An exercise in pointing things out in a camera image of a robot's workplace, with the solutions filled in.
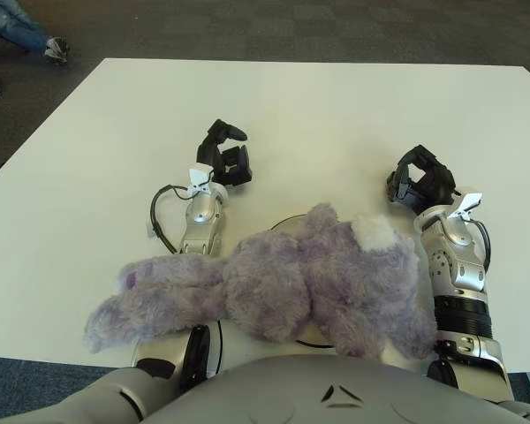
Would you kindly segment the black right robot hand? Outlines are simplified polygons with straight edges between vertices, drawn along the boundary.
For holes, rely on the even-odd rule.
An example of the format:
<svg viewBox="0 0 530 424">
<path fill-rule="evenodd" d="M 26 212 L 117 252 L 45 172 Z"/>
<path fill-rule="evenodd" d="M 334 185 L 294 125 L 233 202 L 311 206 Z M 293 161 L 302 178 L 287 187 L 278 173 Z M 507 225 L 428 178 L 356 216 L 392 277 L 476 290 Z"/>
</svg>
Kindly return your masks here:
<svg viewBox="0 0 530 424">
<path fill-rule="evenodd" d="M 422 145 L 404 154 L 386 179 L 388 200 L 416 215 L 437 205 L 451 205 L 455 192 L 451 171 Z"/>
</svg>

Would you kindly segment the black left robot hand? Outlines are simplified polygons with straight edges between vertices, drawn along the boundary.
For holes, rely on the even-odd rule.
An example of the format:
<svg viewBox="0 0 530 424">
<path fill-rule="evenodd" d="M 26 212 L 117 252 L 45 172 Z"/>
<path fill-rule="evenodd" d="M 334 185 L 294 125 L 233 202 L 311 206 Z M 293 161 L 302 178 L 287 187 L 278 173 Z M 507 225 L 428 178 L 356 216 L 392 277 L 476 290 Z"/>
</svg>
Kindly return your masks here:
<svg viewBox="0 0 530 424">
<path fill-rule="evenodd" d="M 226 140 L 246 141 L 247 135 L 234 125 L 217 119 L 198 147 L 197 162 L 212 168 L 212 181 L 215 183 L 223 186 L 240 186 L 250 182 L 253 173 L 246 145 L 221 151 L 218 146 Z"/>
</svg>

